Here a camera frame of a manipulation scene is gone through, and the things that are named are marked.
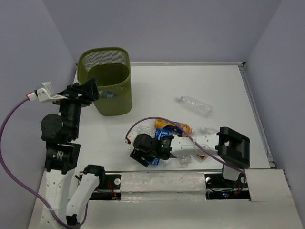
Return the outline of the blue label bottle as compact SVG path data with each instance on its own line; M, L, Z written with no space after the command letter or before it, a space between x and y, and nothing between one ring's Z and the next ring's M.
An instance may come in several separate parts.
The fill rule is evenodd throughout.
M128 149L129 155L130 155L130 153L133 151L133 149L135 149L135 148L130 147L130 148ZM161 165L161 164L164 163L164 160L161 160L161 159L159 159L159 158L152 157L152 159L153 159L153 160L152 160L152 164L151 164L151 165L148 165L148 166L158 166L158 165Z
M101 99L109 99L109 98L117 97L117 94L115 92L112 92L112 91L99 90L99 97Z
M165 136L170 135L182 135L182 131L178 129L175 126L166 125L163 128L152 128L152 127L146 127L143 125L139 125L136 128L137 133L139 134L147 134L150 137L161 140Z

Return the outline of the orange label bottle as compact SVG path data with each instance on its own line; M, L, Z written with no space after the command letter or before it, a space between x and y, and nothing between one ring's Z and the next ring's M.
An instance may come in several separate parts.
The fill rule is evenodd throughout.
M184 132L182 132L181 129L183 129L188 134L193 133L193 130L191 129L191 127L188 124L175 122L175 125L174 125L174 124L172 124L168 121L162 120L162 119L155 119L154 127L168 130L172 134L175 134L175 135L184 135Z

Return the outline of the black cap clear bottle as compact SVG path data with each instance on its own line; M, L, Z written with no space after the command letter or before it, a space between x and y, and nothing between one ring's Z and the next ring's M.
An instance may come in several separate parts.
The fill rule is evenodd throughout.
M191 158L191 156L183 156L183 157L177 158L177 160L181 167L187 167L191 163L192 158Z

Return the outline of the red label bottle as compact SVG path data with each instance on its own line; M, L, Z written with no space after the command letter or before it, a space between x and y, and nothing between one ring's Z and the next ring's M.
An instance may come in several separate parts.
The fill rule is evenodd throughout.
M206 158L206 155L203 155L203 154L200 154L198 155L200 159L205 159Z

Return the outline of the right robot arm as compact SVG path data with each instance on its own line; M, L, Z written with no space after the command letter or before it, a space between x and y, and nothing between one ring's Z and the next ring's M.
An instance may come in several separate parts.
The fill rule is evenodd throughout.
M208 155L223 165L219 181L224 187L232 186L239 175L250 167L250 139L228 127L221 127L217 133L210 135L169 135L161 139L131 131L125 141L133 146L130 157L145 167L156 159L165 161Z

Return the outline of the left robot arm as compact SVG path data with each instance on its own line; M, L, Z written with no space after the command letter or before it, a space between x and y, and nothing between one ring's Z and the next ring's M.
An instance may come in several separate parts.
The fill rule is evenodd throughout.
M95 188L105 184L104 168L93 166L71 199L69 189L77 166L81 146L79 137L81 109L99 98L95 78L83 84L68 85L63 91L53 91L50 82L36 90L39 102L59 106L56 114L48 114L41 121L41 139L46 143L46 194L38 227L40 229L79 229L80 216L87 208Z

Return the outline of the green mesh waste bin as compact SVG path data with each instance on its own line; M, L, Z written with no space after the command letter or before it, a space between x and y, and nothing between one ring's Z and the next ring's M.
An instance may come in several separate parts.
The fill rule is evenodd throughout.
M84 52L77 67L80 84L96 79L98 91L117 94L115 98L94 101L103 116L124 115L132 109L131 65L128 52L120 47L95 48Z

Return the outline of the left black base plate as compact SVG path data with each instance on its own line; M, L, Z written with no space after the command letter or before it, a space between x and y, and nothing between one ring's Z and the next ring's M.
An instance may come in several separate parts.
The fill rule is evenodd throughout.
M121 174L106 174L105 182L92 193L90 200L120 201L121 200Z

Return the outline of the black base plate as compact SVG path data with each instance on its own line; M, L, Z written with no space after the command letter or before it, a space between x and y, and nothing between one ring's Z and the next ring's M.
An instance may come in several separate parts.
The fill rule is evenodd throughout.
M105 182L92 193L90 200L120 201L121 200L121 174L106 174Z
M250 200L248 184L244 174L239 175L236 181L226 180L220 173L205 174L206 200Z

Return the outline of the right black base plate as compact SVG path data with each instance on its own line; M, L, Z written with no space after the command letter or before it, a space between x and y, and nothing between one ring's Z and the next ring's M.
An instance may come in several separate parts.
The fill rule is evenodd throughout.
M250 200L248 184L244 174L239 175L236 181L226 180L220 173L205 174L206 200Z

